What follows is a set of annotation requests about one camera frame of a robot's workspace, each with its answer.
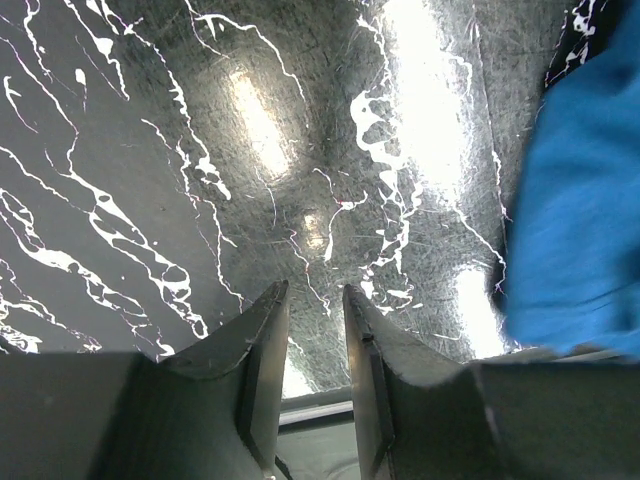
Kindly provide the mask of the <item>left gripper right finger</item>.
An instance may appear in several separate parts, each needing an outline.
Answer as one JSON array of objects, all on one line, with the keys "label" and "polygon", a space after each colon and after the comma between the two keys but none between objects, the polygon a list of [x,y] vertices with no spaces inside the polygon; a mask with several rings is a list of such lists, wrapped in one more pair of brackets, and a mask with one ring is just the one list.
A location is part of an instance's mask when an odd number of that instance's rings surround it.
[{"label": "left gripper right finger", "polygon": [[455,362],[343,291],[365,479],[635,479],[639,365],[581,347]]}]

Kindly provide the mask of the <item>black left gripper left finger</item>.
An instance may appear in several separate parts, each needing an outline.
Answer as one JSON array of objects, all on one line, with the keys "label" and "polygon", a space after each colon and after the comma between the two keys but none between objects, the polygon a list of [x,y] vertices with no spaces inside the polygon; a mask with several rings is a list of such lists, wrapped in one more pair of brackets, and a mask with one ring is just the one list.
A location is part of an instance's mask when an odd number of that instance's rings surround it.
[{"label": "black left gripper left finger", "polygon": [[289,285],[160,362],[141,353],[1,358],[5,479],[270,479]]}]

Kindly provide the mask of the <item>navy blue t shirt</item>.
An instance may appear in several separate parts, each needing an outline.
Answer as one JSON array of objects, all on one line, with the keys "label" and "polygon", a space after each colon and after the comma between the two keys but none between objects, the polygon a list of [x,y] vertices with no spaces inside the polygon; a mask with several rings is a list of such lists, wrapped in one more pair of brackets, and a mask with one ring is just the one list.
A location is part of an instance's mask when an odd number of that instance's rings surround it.
[{"label": "navy blue t shirt", "polygon": [[507,334],[639,353],[639,5],[583,1],[547,78],[508,241]]}]

